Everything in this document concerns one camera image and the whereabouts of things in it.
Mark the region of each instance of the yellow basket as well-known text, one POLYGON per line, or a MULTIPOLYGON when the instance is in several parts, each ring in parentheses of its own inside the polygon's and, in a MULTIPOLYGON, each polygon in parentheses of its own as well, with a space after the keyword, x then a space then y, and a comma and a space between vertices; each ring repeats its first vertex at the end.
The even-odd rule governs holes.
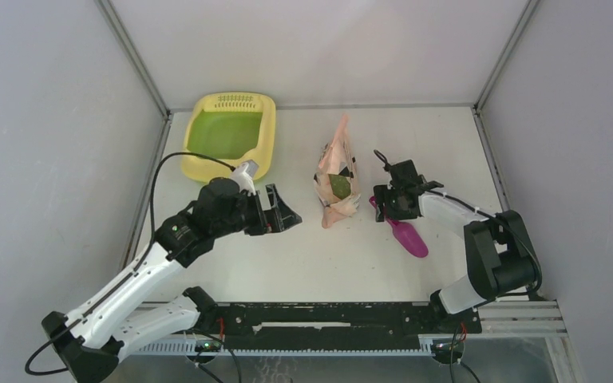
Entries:
MULTIPOLYGON (((267 174, 274 152, 276 103, 258 93, 215 93, 200 99, 184 135, 184 151, 215 157, 233 166, 254 160, 255 180, 267 174)), ((182 172, 209 182, 230 170, 194 156, 182 157, 182 172)))

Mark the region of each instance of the gray wall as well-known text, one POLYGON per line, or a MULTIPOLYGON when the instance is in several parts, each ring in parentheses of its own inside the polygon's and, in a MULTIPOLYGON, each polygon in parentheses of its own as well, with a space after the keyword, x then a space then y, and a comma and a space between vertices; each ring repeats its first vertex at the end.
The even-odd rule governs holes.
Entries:
POLYGON ((114 0, 166 103, 473 103, 526 0, 114 0))
POLYGON ((0 1, 0 381, 71 380, 25 360, 117 272, 161 125, 92 1, 0 1))
POLYGON ((585 376, 613 381, 613 2, 542 2, 484 122, 585 376))

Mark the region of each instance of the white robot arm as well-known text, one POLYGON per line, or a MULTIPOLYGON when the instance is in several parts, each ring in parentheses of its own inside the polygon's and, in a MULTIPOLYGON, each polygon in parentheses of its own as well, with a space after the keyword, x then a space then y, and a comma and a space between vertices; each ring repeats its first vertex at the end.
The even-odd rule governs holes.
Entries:
MULTIPOLYGON (((271 206, 263 211, 252 182, 257 164, 241 164, 229 178, 212 180, 198 200, 164 221, 153 241, 95 296, 67 314, 52 312, 42 326, 66 368, 80 383, 103 381, 128 355, 200 320, 202 306, 212 299, 202 289, 187 289, 165 306, 128 316, 163 282, 212 250, 216 239, 243 231, 247 235, 279 233, 302 222, 266 187, 271 206)), ((30 370, 45 375, 61 372, 30 370)))
POLYGON ((467 275, 434 292, 430 305, 446 317, 510 294, 510 291, 541 284, 541 269, 522 218, 515 211, 491 215, 448 195, 442 184, 427 182, 418 175, 412 160, 389 164, 375 151, 391 175, 389 185, 374 187, 377 201, 375 219, 385 216, 416 219, 423 216, 437 221, 465 241, 467 275), (495 244, 505 245, 498 251, 495 244))

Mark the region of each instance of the plastic bag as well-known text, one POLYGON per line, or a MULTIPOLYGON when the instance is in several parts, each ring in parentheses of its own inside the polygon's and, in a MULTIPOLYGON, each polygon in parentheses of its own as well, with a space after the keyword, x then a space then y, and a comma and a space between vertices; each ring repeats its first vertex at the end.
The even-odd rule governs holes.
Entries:
POLYGON ((314 175, 314 188, 324 207, 322 225, 325 228, 351 217, 361 198, 356 158, 346 128, 348 122, 349 116, 344 114, 332 142, 323 149, 314 175))

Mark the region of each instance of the pink scoop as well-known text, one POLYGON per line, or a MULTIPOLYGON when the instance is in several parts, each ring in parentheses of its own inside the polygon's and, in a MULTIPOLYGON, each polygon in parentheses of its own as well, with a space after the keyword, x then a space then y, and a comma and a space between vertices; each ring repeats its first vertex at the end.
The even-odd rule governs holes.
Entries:
MULTIPOLYGON (((377 202, 374 196, 370 197, 370 204, 377 208, 377 202)), ((394 238, 403 245, 403 247, 412 255, 418 258, 424 258, 429 255, 429 248, 424 243, 424 239, 419 236, 414 226, 407 222, 400 222, 394 219, 389 219, 384 215, 386 222, 391 225, 391 230, 394 233, 394 238)))

